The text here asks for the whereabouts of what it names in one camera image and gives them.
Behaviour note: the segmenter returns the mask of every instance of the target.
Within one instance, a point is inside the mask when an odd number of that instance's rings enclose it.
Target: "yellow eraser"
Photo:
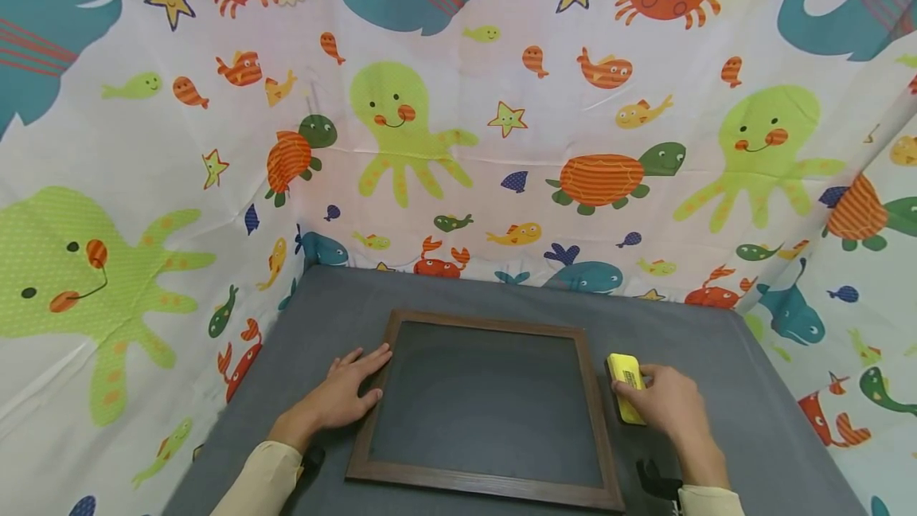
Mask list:
[[[608,355],[608,370],[615,381],[625,382],[634,389],[643,390],[646,385],[643,383],[643,377],[640,375],[640,364],[632,354],[611,353]],[[621,413],[621,421],[627,424],[641,424],[646,426],[646,422],[635,411],[634,406],[619,395],[615,395],[618,400],[618,412]]]

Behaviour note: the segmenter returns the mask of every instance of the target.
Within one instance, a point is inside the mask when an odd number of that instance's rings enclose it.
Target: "table surface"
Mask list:
[[[864,516],[825,446],[766,355],[731,311],[537,287],[441,279],[375,270],[309,269],[267,336],[259,358],[163,512],[210,514],[277,416],[325,377],[334,357],[379,345],[388,313],[411,309],[580,327],[602,382],[618,481],[630,516],[669,516],[636,475],[640,459],[664,476],[680,472],[667,439],[622,425],[604,381],[609,353],[677,367],[697,381],[712,430],[747,516]],[[561,516],[587,510],[507,498],[344,480],[356,427],[326,432],[326,460],[285,506],[290,516]]]

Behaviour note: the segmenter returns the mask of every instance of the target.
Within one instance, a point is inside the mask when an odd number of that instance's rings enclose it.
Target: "chalkboard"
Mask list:
[[[349,478],[623,511],[583,330],[393,311]]]

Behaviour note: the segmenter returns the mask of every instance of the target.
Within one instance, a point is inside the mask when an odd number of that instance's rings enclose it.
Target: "green octopus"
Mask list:
[[[722,193],[713,210],[711,233],[718,233],[729,219],[739,192],[751,201],[752,222],[767,227],[767,207],[775,186],[783,190],[798,215],[812,209],[802,180],[809,176],[833,176],[844,162],[832,159],[796,161],[796,154],[818,127],[818,99],[800,86],[774,86],[742,100],[726,115],[720,128],[720,147],[726,167],[716,182],[698,190],[675,210],[676,221],[688,219],[708,201]]]
[[[397,62],[368,65],[353,78],[350,105],[379,143],[379,154],[360,177],[362,195],[372,196],[382,174],[391,167],[396,201],[406,208],[404,168],[410,166],[430,195],[442,200],[443,190],[430,171],[430,161],[438,162],[459,184],[472,186],[449,148],[476,146],[478,136],[458,128],[431,134],[427,86],[414,70]]]
[[[175,252],[166,238],[196,221],[181,209],[153,221],[137,246],[91,198],[49,186],[0,210],[0,337],[78,334],[97,345],[89,390],[92,421],[127,406],[127,348],[137,342],[163,369],[175,353],[143,322],[146,311],[191,313],[194,299],[156,284],[170,271],[205,268],[208,252]]]

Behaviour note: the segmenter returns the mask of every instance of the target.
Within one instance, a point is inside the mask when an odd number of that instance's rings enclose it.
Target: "orange turtle shell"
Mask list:
[[[643,164],[626,155],[580,155],[560,171],[560,188],[581,204],[599,207],[629,195],[643,174]]]
[[[828,231],[842,239],[873,237],[888,223],[888,211],[872,183],[859,174],[828,218]]]
[[[278,131],[277,143],[267,154],[267,183],[276,193],[289,188],[292,178],[308,170],[312,147],[296,131]]]

